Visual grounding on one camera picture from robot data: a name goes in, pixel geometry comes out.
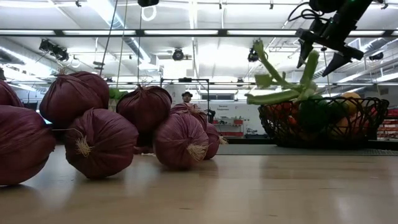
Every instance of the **security camera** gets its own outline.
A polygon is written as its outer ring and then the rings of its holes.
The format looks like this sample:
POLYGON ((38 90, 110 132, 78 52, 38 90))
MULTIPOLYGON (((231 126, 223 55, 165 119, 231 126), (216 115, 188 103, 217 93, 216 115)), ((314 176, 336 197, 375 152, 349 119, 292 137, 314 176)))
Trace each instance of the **security camera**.
POLYGON ((249 62, 257 62, 258 60, 259 60, 259 55, 253 48, 250 48, 249 55, 248 55, 248 61, 249 62))
POLYGON ((173 60, 175 60, 175 61, 183 60, 184 53, 182 52, 182 49, 180 49, 180 48, 175 49, 172 57, 173 57, 173 60))
POLYGON ((138 0, 138 5, 141 7, 156 6, 159 0, 138 0))

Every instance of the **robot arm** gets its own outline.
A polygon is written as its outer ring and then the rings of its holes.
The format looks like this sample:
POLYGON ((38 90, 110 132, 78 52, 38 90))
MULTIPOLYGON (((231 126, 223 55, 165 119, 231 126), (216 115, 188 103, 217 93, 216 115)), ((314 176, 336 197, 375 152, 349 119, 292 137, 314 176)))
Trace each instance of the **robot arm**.
MULTIPOLYGON (((356 29, 356 23, 372 2, 373 0, 310 0, 310 2, 306 2, 313 11, 323 14, 335 11, 336 13, 332 18, 326 20, 325 23, 323 22, 324 18, 314 15, 314 21, 308 30, 297 30, 295 35, 300 38, 300 58, 302 59, 298 61, 297 68, 301 67, 302 62, 307 59, 313 49, 313 43, 318 43, 338 51, 338 53, 334 54, 333 59, 323 72, 323 77, 351 62, 352 58, 361 60, 363 52, 347 46, 344 41, 349 33, 356 29)), ((305 18, 305 15, 302 13, 302 16, 298 16, 295 19, 299 17, 305 18)))

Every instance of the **ceiling beam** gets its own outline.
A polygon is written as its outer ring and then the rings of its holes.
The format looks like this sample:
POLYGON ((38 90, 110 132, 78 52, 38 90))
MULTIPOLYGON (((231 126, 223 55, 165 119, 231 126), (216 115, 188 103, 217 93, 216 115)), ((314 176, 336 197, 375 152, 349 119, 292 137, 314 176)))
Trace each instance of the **ceiling beam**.
MULTIPOLYGON (((297 37, 295 29, 0 29, 0 37, 297 37)), ((348 37, 398 37, 396 30, 353 30, 348 37)))

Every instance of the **cable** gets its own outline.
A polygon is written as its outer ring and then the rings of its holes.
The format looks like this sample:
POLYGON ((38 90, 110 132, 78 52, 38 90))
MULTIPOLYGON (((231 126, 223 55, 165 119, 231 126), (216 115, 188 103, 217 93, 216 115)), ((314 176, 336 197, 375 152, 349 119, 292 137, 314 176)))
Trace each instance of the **cable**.
MULTIPOLYGON (((139 19, 139 29, 142 27, 142 16, 139 19)), ((138 37, 138 57, 137 57, 137 83, 139 83, 139 57, 141 56, 141 37, 138 37)))
POLYGON ((303 18, 303 19, 320 19, 320 20, 323 20, 323 21, 328 21, 328 19, 325 19, 325 18, 322 18, 322 17, 321 17, 321 16, 325 15, 324 12, 321 12, 320 14, 318 14, 317 12, 315 12, 315 11, 312 10, 312 9, 304 9, 303 11, 301 11, 301 14, 300 14, 299 16, 296 16, 296 17, 293 17, 293 18, 292 18, 293 13, 295 13, 296 10, 297 10, 298 8, 300 8, 300 7, 304 6, 304 5, 307 5, 307 4, 309 4, 309 2, 303 2, 303 3, 299 4, 299 5, 298 5, 295 9, 293 9, 293 11, 289 14, 287 20, 288 20, 289 22, 292 22, 292 21, 294 21, 294 20, 296 20, 296 19, 303 18))
POLYGON ((115 17, 115 15, 116 15, 116 9, 118 8, 118 1, 119 1, 119 0, 116 0, 116 2, 115 2, 115 4, 114 4, 114 11, 113 11, 113 16, 112 16, 111 28, 109 29, 108 39, 106 40, 106 45, 105 45, 104 56, 103 56, 103 58, 102 58, 101 70, 99 71, 99 76, 100 76, 100 77, 101 77, 101 75, 102 75, 102 70, 104 69, 104 62, 105 62, 106 51, 108 50, 109 40, 110 40, 110 38, 111 38, 111 33, 112 33, 112 28, 113 28, 114 17, 115 17))
MULTIPOLYGON (((124 31, 126 30, 126 20, 127 20, 127 6, 126 6, 126 10, 124 11, 124 23, 123 23, 122 39, 124 37, 124 31)), ((124 41, 122 41, 122 46, 120 48, 119 70, 118 70, 118 80, 116 81, 116 88, 118 88, 118 86, 119 86, 120 66, 122 65, 123 43, 124 43, 124 41)))
MULTIPOLYGON (((326 50, 323 51, 323 60, 325 61, 325 68, 328 66, 328 63, 326 62, 326 50)), ((328 78, 328 92, 329 92, 329 97, 331 97, 331 87, 330 87, 330 82, 329 82, 329 76, 328 78)))
POLYGON ((41 60, 42 58, 44 58, 44 56, 46 56, 48 54, 48 52, 46 52, 45 54, 43 54, 39 59, 37 59, 37 61, 35 61, 35 63, 39 62, 39 60, 41 60))

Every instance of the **man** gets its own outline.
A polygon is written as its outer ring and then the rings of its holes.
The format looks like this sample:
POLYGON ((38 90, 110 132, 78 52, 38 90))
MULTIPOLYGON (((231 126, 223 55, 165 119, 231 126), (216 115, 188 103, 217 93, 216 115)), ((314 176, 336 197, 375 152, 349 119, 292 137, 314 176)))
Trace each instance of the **man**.
POLYGON ((6 81, 6 77, 4 76, 4 70, 0 68, 0 80, 6 81))
POLYGON ((193 95, 188 91, 186 91, 185 93, 182 93, 182 100, 184 101, 184 103, 191 102, 192 97, 193 97, 193 95))

